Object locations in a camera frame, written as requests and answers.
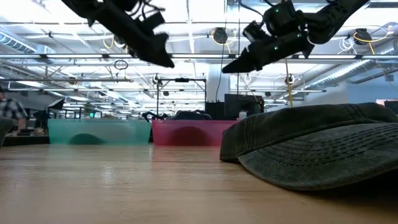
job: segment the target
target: denim cap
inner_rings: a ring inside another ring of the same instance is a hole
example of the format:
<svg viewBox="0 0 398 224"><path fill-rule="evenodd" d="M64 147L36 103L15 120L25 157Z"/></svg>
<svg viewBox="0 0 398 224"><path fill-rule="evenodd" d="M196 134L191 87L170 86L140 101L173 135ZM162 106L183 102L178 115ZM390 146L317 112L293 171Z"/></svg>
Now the denim cap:
<svg viewBox="0 0 398 224"><path fill-rule="evenodd" d="M398 168L398 117L376 103L285 108L223 133L220 159L291 190L323 190Z"/></svg>

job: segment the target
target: cap brim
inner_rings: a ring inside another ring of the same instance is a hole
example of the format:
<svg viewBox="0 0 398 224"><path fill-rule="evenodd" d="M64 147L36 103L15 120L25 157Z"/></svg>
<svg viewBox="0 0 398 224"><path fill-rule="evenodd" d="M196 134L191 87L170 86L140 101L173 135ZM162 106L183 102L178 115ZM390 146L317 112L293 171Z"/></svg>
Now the cap brim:
<svg viewBox="0 0 398 224"><path fill-rule="evenodd" d="M238 157L258 178L291 190L323 190L398 169L398 124L355 124Z"/></svg>

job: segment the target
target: wooden table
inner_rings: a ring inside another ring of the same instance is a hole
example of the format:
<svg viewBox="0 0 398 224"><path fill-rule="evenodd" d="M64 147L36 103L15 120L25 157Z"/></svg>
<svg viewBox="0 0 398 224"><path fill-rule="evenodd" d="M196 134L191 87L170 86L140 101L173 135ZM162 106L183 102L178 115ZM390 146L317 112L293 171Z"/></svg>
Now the wooden table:
<svg viewBox="0 0 398 224"><path fill-rule="evenodd" d="M0 223L398 223L397 197L385 190L298 194L218 154L206 147L4 147Z"/></svg>

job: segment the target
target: ceiling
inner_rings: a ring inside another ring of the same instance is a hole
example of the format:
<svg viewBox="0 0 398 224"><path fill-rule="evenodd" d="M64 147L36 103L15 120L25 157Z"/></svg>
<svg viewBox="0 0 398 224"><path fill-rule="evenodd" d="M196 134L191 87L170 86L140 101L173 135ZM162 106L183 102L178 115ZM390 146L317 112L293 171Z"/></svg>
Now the ceiling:
<svg viewBox="0 0 398 224"><path fill-rule="evenodd" d="M238 54L245 48L249 41L239 35L245 26L253 21L259 20L258 14L238 7L228 0L229 4L225 7L224 0L173 0L160 1L153 0L151 3L156 6L166 8L163 16L166 23L156 28L155 32L166 32L170 35L166 49L170 54ZM326 0L296 0L296 9L305 12L317 12L326 6ZM385 44L394 39L398 31L396 25L396 15L398 8L394 1L389 4L380 4L382 1L370 1L353 16L351 16L335 37L324 45L317 45L313 50L316 54L369 54L369 46L355 45L349 50L343 50L342 41L348 35L353 34L356 28L367 28L373 39L382 39L374 43L374 47ZM261 0L247 0L246 4L260 12L264 12L268 6L261 3ZM211 36L216 27L226 27L229 35L228 47L217 44ZM44 45L52 49L56 54L125 54L125 50L119 48L113 42L113 35L101 24L94 24L88 27L86 20L78 17L59 0L13 0L3 4L0 8L0 31L15 35L15 38L23 41L27 45ZM0 44L1 54L21 54L6 45ZM100 59L56 59L52 64L40 63L35 60L10 59L7 60L16 66L23 66L24 71L19 71L21 75L29 75L32 78L53 78L65 79L69 77L84 79L118 79L128 78L129 82L101 82L83 83L76 85L69 83L49 82L43 83L45 86L62 88L111 88L111 89L153 89L155 84L153 78L157 74L160 78L206 78L211 72L210 65L219 65L220 59L174 59L175 68L163 68L151 65L137 59L124 59L128 64L125 70L117 70L113 63L115 60ZM284 61L267 65L260 72L251 72L249 75L242 75L241 80L247 82L251 90L255 89L285 89L284 78L286 76L286 65ZM313 80L322 73L335 68L342 63L350 63L342 60L289 60L289 73L293 74L301 82ZM231 89L237 89L238 78L236 74L231 77ZM195 110L203 109L205 93L203 82L175 83L170 82L168 89L190 89L189 92L170 92L169 96L160 94L164 101L162 111L170 112L177 109ZM57 91L58 94L68 95L65 91ZM155 103L154 95L156 92L144 91L124 91L109 96L112 102L119 102L125 99L131 103L139 103L143 108L153 109ZM103 96L97 93L84 93L87 98L104 101Z"/></svg>

